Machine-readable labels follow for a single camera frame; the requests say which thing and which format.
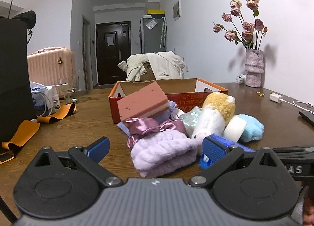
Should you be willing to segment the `grey refrigerator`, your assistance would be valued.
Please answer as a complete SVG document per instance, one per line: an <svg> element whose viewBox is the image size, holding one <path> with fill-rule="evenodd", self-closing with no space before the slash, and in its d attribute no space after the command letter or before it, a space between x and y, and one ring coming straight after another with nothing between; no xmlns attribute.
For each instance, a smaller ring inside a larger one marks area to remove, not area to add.
<svg viewBox="0 0 314 226"><path fill-rule="evenodd" d="M140 21L141 54L167 50L167 22L164 15L146 15Z"/></svg>

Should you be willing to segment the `purple satin scrunchie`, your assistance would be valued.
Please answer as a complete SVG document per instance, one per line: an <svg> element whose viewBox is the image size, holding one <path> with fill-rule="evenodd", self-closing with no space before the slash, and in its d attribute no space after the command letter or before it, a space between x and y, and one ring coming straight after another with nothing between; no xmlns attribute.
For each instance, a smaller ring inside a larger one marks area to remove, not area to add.
<svg viewBox="0 0 314 226"><path fill-rule="evenodd" d="M132 149L133 146L147 135L163 132L165 130L177 130L181 133L186 133L186 128L181 119L168 119L159 124L155 119L144 118L129 118L126 120L126 125L130 132L127 141L127 146Z"/></svg>

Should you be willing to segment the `dark brown entrance door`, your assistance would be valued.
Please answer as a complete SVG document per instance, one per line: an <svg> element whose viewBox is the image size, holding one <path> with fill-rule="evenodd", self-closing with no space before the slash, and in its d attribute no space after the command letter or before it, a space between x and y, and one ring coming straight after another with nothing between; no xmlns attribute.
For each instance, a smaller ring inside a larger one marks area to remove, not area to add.
<svg viewBox="0 0 314 226"><path fill-rule="evenodd" d="M118 64L131 55L130 21L96 25L96 61L99 85L126 79Z"/></svg>

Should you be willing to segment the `pink layered sponge block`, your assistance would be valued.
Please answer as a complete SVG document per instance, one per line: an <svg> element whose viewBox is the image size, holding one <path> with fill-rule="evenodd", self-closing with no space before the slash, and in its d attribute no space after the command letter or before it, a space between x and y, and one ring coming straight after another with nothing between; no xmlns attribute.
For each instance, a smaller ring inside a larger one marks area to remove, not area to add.
<svg viewBox="0 0 314 226"><path fill-rule="evenodd" d="M168 98L157 82L125 96L117 105L120 121L124 123L129 118L154 117L170 108Z"/></svg>

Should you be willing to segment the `small white jar by vase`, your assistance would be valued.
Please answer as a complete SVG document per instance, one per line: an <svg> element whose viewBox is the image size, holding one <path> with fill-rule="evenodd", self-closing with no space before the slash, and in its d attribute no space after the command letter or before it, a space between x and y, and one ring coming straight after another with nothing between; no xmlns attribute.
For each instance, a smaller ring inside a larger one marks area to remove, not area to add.
<svg viewBox="0 0 314 226"><path fill-rule="evenodd" d="M241 74L239 76L236 76L235 81L237 84L244 84L246 81L246 75L245 74Z"/></svg>

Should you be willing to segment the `translucent green soft toy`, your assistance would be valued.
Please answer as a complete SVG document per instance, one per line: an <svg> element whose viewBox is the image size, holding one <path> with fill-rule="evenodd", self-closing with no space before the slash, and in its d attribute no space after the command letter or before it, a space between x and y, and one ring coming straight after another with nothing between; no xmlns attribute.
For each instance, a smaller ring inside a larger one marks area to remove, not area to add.
<svg viewBox="0 0 314 226"><path fill-rule="evenodd" d="M199 117L201 115L201 109L199 107L194 107L191 111L181 114L179 118L182 120L187 135L192 136L195 127L199 122Z"/></svg>

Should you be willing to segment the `black paper shopping bag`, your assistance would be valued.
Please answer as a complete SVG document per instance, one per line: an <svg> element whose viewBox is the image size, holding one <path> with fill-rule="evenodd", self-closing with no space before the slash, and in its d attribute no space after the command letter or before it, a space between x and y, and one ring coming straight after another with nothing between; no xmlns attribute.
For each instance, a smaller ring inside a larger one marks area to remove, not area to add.
<svg viewBox="0 0 314 226"><path fill-rule="evenodd" d="M27 62L35 24L33 10L1 18L1 143L11 140L24 120L36 118Z"/></svg>

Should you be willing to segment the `light blue fluffy sponge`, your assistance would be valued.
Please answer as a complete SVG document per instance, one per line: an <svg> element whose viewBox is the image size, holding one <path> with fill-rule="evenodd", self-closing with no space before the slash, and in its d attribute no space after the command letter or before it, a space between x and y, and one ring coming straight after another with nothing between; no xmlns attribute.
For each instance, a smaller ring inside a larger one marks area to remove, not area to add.
<svg viewBox="0 0 314 226"><path fill-rule="evenodd" d="M262 139L265 128L260 121L246 114L238 114L237 116L246 121L246 126L244 128L243 134L239 139L241 142L248 143L251 141L259 141Z"/></svg>

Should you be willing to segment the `pink textured vase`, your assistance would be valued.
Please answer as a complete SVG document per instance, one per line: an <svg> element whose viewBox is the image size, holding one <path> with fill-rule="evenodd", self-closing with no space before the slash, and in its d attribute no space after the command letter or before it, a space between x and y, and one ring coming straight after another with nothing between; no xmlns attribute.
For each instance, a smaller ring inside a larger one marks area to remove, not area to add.
<svg viewBox="0 0 314 226"><path fill-rule="evenodd" d="M245 85L258 88L261 86L261 77L265 70L264 55L261 50L247 49L245 55Z"/></svg>

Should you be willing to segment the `small white spray bottle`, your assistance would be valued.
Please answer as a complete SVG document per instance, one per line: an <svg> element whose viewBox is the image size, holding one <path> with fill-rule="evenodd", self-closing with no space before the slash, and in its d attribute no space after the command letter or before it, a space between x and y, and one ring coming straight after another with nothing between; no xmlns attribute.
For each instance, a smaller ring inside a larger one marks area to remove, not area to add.
<svg viewBox="0 0 314 226"><path fill-rule="evenodd" d="M56 113L57 111L59 111L61 105L60 105L60 99L59 99L59 95L58 95L55 85L52 86L52 103L53 103L53 113Z"/></svg>

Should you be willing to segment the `blue and white wipes pack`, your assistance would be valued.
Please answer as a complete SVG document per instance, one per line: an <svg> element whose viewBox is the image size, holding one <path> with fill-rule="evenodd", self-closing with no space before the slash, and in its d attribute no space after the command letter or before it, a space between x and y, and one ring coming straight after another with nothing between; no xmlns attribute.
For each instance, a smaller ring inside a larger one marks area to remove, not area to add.
<svg viewBox="0 0 314 226"><path fill-rule="evenodd" d="M30 81L30 88L36 115L49 116L53 111L52 87Z"/></svg>

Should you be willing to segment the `lilac fluffy towel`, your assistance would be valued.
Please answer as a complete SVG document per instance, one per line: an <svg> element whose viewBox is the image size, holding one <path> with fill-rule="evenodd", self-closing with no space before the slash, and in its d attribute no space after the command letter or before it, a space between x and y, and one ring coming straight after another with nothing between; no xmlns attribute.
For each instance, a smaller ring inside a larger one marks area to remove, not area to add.
<svg viewBox="0 0 314 226"><path fill-rule="evenodd" d="M178 130L166 130L141 138L130 156L142 178L157 178L195 162L199 147Z"/></svg>

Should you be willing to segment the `white and yellow plush toy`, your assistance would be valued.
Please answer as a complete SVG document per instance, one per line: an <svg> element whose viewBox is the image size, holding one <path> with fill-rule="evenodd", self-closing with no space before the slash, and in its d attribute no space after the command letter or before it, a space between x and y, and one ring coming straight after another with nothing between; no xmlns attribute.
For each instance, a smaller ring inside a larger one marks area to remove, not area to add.
<svg viewBox="0 0 314 226"><path fill-rule="evenodd" d="M202 142L211 134L221 135L235 113L235 98L221 92L210 93L202 106L197 125L191 136Z"/></svg>

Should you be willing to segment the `orange cardboard box with pumpkin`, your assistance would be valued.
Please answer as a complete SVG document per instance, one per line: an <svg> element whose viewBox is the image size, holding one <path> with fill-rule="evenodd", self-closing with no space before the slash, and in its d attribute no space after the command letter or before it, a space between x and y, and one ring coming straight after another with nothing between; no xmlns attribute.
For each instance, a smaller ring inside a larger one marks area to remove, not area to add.
<svg viewBox="0 0 314 226"><path fill-rule="evenodd" d="M210 83L200 78L188 79L158 79L156 81L170 101L175 102L178 108L188 112L193 107L201 107L206 97L212 92L228 94L228 89ZM113 123L120 122L118 101L143 87L153 83L144 82L117 82L109 94L109 103Z"/></svg>

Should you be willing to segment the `black phone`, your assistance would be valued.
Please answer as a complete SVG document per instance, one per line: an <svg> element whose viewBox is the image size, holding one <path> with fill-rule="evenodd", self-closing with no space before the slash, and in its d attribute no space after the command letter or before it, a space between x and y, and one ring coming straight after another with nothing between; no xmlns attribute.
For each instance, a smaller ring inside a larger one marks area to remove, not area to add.
<svg viewBox="0 0 314 226"><path fill-rule="evenodd" d="M314 126L314 114L309 111L300 111L299 115L307 121L310 125Z"/></svg>

